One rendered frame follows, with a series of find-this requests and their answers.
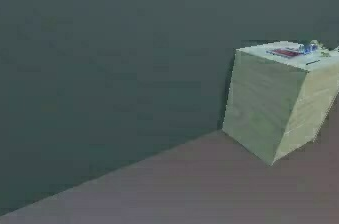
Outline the blue bottle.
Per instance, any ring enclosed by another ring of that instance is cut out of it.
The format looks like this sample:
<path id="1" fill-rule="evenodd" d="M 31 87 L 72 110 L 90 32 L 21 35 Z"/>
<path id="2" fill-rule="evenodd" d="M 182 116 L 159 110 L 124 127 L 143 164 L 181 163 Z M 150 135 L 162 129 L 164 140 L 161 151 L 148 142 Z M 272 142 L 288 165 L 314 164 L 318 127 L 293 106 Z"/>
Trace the blue bottle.
<path id="1" fill-rule="evenodd" d="M 318 45 L 317 44 L 301 44 L 298 48 L 298 51 L 301 53 L 301 54 L 304 54 L 304 55 L 307 55 L 307 54 L 310 54 L 314 51 L 316 51 L 318 49 Z"/>

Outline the pale wooden chest of drawers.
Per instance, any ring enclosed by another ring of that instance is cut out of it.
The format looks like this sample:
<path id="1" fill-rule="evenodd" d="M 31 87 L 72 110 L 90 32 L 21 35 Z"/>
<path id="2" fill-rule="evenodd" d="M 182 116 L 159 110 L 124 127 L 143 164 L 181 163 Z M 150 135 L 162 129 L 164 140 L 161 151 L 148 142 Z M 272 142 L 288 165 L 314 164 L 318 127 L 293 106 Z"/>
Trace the pale wooden chest of drawers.
<path id="1" fill-rule="evenodd" d="M 235 52 L 222 131 L 268 165 L 315 141 L 339 94 L 339 50 L 329 57 L 267 53 L 300 45 L 277 41 Z"/>

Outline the red book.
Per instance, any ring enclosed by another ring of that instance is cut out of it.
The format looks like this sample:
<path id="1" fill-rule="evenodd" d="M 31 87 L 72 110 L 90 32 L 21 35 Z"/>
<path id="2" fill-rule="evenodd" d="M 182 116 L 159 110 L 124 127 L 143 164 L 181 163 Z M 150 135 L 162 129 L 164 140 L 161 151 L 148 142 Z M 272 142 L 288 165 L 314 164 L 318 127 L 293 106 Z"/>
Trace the red book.
<path id="1" fill-rule="evenodd" d="M 267 53 L 285 58 L 294 58 L 301 55 L 301 52 L 289 48 L 271 49 L 267 50 Z"/>

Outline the pale green small object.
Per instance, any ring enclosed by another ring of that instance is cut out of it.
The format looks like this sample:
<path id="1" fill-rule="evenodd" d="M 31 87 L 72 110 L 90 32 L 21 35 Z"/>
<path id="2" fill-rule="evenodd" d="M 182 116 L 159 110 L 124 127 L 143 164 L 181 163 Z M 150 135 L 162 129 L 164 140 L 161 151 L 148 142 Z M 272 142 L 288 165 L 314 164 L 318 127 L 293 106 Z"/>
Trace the pale green small object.
<path id="1" fill-rule="evenodd" d="M 329 57 L 330 51 L 318 40 L 310 42 L 311 48 L 314 52 L 319 52 L 322 57 Z"/>

